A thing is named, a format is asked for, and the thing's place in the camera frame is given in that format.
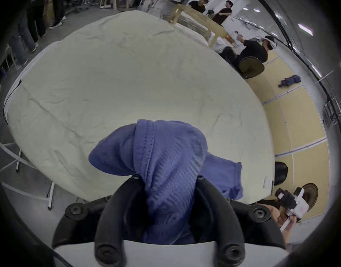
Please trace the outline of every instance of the man in black shirt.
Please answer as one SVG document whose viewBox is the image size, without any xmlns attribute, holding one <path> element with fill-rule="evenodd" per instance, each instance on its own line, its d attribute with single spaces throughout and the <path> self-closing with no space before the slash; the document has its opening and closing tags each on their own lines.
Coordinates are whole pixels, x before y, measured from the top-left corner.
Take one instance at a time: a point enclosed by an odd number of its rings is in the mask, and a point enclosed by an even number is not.
<svg viewBox="0 0 341 267">
<path fill-rule="evenodd" d="M 225 6 L 226 8 L 221 9 L 219 13 L 213 15 L 212 17 L 212 20 L 217 24 L 222 24 L 223 21 L 226 20 L 226 18 L 232 13 L 231 7 L 233 6 L 233 3 L 230 0 L 226 1 Z"/>
<path fill-rule="evenodd" d="M 263 38 L 262 45 L 257 41 L 249 41 L 244 39 L 241 35 L 238 35 L 236 39 L 239 42 L 242 42 L 246 48 L 236 56 L 231 47 L 225 47 L 220 53 L 220 56 L 228 63 L 232 64 L 237 70 L 239 70 L 239 62 L 245 57 L 257 57 L 263 63 L 268 59 L 268 51 L 276 48 L 274 36 L 266 36 Z"/>
<path fill-rule="evenodd" d="M 209 0 L 192 1 L 189 3 L 189 6 L 200 13 L 204 13 L 205 12 L 204 4 L 207 4 L 208 2 Z"/>
</svg>

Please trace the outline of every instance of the wooden chair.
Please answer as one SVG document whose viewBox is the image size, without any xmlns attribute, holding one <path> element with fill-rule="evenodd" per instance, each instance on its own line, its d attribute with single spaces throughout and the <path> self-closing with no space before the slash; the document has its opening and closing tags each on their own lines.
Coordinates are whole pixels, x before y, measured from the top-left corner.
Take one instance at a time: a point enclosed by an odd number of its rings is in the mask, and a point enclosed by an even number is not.
<svg viewBox="0 0 341 267">
<path fill-rule="evenodd" d="M 216 39 L 226 38 L 228 36 L 228 32 L 219 24 L 215 23 L 212 19 L 207 16 L 204 16 L 202 13 L 192 9 L 189 6 L 185 6 L 182 4 L 177 4 L 174 8 L 172 13 L 169 15 L 168 22 L 175 25 L 181 16 L 182 12 L 191 16 L 195 21 L 199 24 L 203 25 L 205 28 L 208 29 L 208 32 L 203 34 L 203 37 L 207 39 L 210 36 L 210 33 L 213 32 L 215 36 L 209 41 L 208 46 L 212 47 Z"/>
</svg>

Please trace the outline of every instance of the black shirt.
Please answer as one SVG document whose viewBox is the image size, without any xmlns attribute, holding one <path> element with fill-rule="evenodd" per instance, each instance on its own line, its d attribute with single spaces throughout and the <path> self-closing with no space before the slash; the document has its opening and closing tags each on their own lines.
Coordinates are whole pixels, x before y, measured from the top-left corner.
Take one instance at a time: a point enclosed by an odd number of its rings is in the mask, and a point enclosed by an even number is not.
<svg viewBox="0 0 341 267">
<path fill-rule="evenodd" d="M 231 8 L 223 8 L 221 11 L 219 11 L 219 13 L 232 13 Z M 212 19 L 214 22 L 216 22 L 217 24 L 222 24 L 224 20 L 226 20 L 228 16 L 225 15 L 219 15 L 218 13 L 214 16 L 214 18 Z"/>
<path fill-rule="evenodd" d="M 249 41 L 247 39 L 244 40 L 243 45 L 246 48 L 243 51 L 241 51 L 240 55 L 238 56 L 238 61 L 248 56 L 257 57 L 262 63 L 267 61 L 268 53 L 264 46 L 261 46 L 256 41 Z"/>
<path fill-rule="evenodd" d="M 200 12 L 200 13 L 204 13 L 205 12 L 205 6 L 204 5 L 199 6 L 198 5 L 198 1 L 190 2 L 189 6 L 192 7 L 194 10 Z"/>
</svg>

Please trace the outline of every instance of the blue fabric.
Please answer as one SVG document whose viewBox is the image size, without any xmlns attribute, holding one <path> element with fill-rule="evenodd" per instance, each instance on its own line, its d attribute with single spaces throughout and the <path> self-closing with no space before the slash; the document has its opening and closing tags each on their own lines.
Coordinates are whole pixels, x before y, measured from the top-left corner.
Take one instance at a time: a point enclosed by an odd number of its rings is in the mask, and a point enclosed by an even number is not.
<svg viewBox="0 0 341 267">
<path fill-rule="evenodd" d="M 138 120 L 120 127 L 99 142 L 89 161 L 106 173 L 142 177 L 152 219 L 146 243 L 190 243 L 187 223 L 200 173 L 226 197 L 242 197 L 241 164 L 208 153 L 201 131 L 183 122 Z"/>
</svg>

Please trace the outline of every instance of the shoe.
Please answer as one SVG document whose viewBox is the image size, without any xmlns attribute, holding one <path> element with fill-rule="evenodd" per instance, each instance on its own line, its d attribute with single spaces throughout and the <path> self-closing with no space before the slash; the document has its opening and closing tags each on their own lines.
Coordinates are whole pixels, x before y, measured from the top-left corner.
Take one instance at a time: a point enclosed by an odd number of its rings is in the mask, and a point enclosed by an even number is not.
<svg viewBox="0 0 341 267">
<path fill-rule="evenodd" d="M 59 27 L 59 26 L 61 26 L 61 21 L 59 23 L 54 23 L 53 25 L 51 25 L 49 27 L 49 29 L 54 29 L 54 28 Z"/>
<path fill-rule="evenodd" d="M 39 44 L 38 44 L 38 42 L 36 42 L 36 43 L 34 44 L 34 48 L 33 48 L 33 50 L 31 51 L 31 53 L 34 53 L 34 52 L 36 51 L 36 49 L 37 49 L 38 46 L 39 46 Z"/>
<path fill-rule="evenodd" d="M 22 65 L 16 65 L 16 70 L 17 70 L 17 71 L 20 70 L 21 67 L 22 67 L 23 65 L 25 65 L 27 62 L 28 62 L 28 58 L 26 58 L 26 60 L 23 62 Z"/>
</svg>

